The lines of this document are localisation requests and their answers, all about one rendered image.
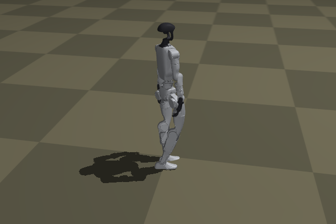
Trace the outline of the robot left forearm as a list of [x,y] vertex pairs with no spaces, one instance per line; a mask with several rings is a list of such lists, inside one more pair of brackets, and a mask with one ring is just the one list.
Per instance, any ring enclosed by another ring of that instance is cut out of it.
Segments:
[[162,80],[162,79],[159,77],[159,72],[158,72],[158,69],[157,69],[157,75],[158,75],[158,80],[157,80],[157,82],[158,82],[159,86],[162,86],[162,85],[163,85],[163,82],[164,82],[164,80]]

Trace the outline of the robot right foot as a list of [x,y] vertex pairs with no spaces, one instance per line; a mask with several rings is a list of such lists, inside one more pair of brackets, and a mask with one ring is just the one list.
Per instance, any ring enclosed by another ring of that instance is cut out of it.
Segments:
[[165,162],[165,164],[163,165],[162,163],[160,164],[160,162],[156,162],[154,168],[155,169],[176,169],[177,165],[169,163],[169,162]]

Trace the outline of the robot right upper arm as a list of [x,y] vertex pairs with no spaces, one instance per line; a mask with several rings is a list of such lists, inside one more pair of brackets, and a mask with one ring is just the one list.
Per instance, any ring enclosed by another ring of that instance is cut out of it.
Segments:
[[177,81],[177,76],[179,73],[179,69],[180,69],[180,64],[179,64],[179,58],[180,58],[180,54],[178,52],[178,50],[176,49],[169,49],[168,50],[168,56],[169,59],[171,61],[171,67],[172,67],[172,73],[173,73],[173,80]]

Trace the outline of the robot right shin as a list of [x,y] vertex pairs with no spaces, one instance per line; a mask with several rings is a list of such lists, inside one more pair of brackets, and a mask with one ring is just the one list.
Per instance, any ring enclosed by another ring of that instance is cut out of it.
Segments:
[[173,149],[176,146],[176,143],[179,139],[180,135],[177,137],[177,133],[174,131],[171,131],[168,134],[168,137],[165,140],[164,146],[163,146],[163,155],[160,161],[160,164],[165,164],[166,160],[168,159],[169,155],[172,153]]

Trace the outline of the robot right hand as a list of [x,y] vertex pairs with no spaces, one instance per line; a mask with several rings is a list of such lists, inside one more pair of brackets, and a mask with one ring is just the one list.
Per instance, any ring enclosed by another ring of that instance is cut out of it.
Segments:
[[181,108],[182,108],[182,104],[184,104],[184,102],[182,102],[183,99],[182,98],[179,98],[177,103],[178,103],[178,108],[176,109],[177,112],[176,113],[173,113],[172,117],[176,117],[178,115],[178,113],[180,112]]

